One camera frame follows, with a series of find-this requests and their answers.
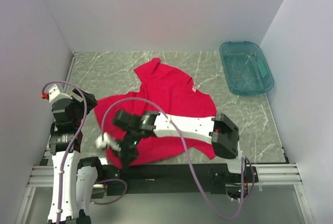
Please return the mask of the red t shirt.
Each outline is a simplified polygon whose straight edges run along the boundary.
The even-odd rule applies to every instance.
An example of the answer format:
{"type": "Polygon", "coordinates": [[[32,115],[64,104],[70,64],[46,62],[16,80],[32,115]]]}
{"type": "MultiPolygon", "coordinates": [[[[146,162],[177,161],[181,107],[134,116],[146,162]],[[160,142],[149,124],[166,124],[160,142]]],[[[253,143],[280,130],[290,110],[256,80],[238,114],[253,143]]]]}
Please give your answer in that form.
{"type": "MultiPolygon", "coordinates": [[[[112,124],[119,109],[139,116],[155,109],[148,103],[134,101],[135,97],[148,99],[171,115],[199,118],[216,115],[216,106],[210,95],[196,89],[191,76],[161,63],[159,58],[152,59],[134,71],[141,81],[139,92],[102,98],[94,108],[97,122],[104,122],[104,131],[112,137],[120,140],[125,135],[124,131],[112,124]]],[[[132,166],[173,158],[185,151],[179,137],[149,137],[142,139],[137,149],[139,157],[131,163],[132,166]]]]}

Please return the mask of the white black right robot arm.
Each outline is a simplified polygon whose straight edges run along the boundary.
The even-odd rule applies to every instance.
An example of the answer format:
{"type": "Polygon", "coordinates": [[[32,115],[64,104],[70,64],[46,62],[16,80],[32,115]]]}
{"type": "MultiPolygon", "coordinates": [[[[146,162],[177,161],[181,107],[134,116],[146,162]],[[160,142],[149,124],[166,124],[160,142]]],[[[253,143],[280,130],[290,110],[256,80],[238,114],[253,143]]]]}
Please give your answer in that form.
{"type": "Polygon", "coordinates": [[[226,164],[226,176],[233,180],[232,184],[239,183],[247,175],[239,146],[239,128],[225,114],[196,118],[146,111],[139,116],[120,109],[112,124],[125,131],[118,151],[123,168],[139,157],[137,146],[141,139],[182,135],[212,145],[214,154],[226,164]]]}

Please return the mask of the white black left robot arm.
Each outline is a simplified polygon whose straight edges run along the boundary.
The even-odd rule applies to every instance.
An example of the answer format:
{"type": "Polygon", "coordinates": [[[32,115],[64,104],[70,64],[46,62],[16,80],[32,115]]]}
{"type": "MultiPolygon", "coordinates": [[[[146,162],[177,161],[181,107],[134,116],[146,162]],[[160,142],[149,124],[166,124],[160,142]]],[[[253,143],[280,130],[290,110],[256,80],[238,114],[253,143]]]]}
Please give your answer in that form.
{"type": "Polygon", "coordinates": [[[81,157],[82,123],[97,106],[93,94],[73,90],[82,101],[52,85],[46,98],[55,118],[50,131],[49,148],[54,168],[53,195],[48,223],[91,223],[89,205],[95,183],[104,177],[98,157],[81,157]]]}

